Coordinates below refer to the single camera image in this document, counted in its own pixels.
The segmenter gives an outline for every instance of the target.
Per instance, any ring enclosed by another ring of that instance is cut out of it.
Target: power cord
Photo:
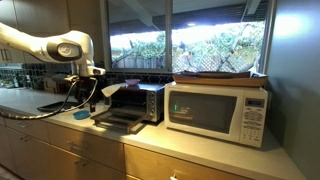
[[[90,77],[90,80],[94,80],[95,81],[95,84],[94,84],[94,87],[92,88],[90,96],[82,104],[80,104],[80,105],[78,105],[76,107],[72,107],[70,109],[63,109],[64,105],[68,102],[68,99],[70,97],[72,89],[80,81],[79,79],[76,79],[72,83],[72,85],[71,85],[71,87],[70,87],[70,89],[68,91],[67,97],[64,100],[63,104],[60,106],[59,109],[57,109],[57,110],[55,110],[53,112],[50,112],[50,113],[47,113],[47,114],[43,114],[43,115],[37,115],[37,116],[18,116],[18,115],[12,115],[12,114],[8,114],[8,113],[5,113],[5,112],[1,111],[0,112],[0,116],[4,117],[4,118],[12,119],[12,120],[39,120],[39,119],[48,118],[48,117],[51,117],[51,116],[54,116],[54,115],[57,115],[57,114],[60,114],[60,113],[63,113],[63,112],[68,112],[68,111],[72,111],[74,109],[80,108],[80,107],[84,106],[91,99],[91,97],[93,96],[93,94],[94,94],[94,92],[96,90],[96,87],[97,87],[97,84],[98,84],[98,80],[96,78],[93,78],[93,77]]]

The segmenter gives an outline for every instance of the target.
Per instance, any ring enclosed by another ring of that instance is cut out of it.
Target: countertop
[[[0,88],[2,108],[33,115],[43,114],[37,107],[63,101],[65,97],[31,89]],[[107,109],[107,105],[98,103],[96,112],[91,115]],[[167,129],[163,122],[147,124],[137,134],[107,130],[96,127],[90,118],[75,120],[72,114],[76,111],[61,113],[43,121],[253,179],[306,179],[268,129],[262,148],[251,148]]]

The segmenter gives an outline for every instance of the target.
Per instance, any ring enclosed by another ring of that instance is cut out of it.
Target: wooden cabinet
[[[0,117],[0,125],[3,125],[3,126],[6,125],[3,117]]]
[[[6,166],[13,172],[16,172],[16,168],[13,163],[13,156],[9,144],[9,138],[6,131],[6,127],[0,125],[0,164]]]
[[[124,180],[125,174],[65,150],[54,148],[53,179]]]
[[[0,1],[0,22],[12,28],[18,28],[13,0]]]
[[[125,172],[123,144],[48,123],[50,143]]]
[[[66,0],[14,0],[19,30],[31,35],[70,31]]]
[[[126,175],[126,180],[140,180],[139,178],[130,176],[129,174]]]
[[[24,63],[23,52],[0,44],[0,63]]]
[[[43,61],[40,61],[39,59],[35,58],[34,56],[24,52],[24,61],[27,64],[32,64],[32,63],[36,63],[36,64],[40,64],[40,63],[44,63]]]
[[[36,137],[45,142],[49,142],[47,124],[40,120],[10,120],[6,119],[6,125],[12,129],[23,132],[26,135]]]
[[[104,58],[101,25],[100,0],[67,0],[72,30],[90,35],[94,46],[94,61],[101,63]]]
[[[24,179],[50,180],[52,147],[36,138],[7,128],[17,174]]]
[[[248,179],[217,169],[125,145],[126,173],[141,179]]]

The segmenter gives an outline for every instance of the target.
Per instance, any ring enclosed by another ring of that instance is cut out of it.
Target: white microwave
[[[167,128],[261,147],[268,92],[263,88],[165,85]]]

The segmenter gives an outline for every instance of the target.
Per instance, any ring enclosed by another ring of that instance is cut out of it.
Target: window
[[[263,72],[272,0],[108,0],[116,71]]]

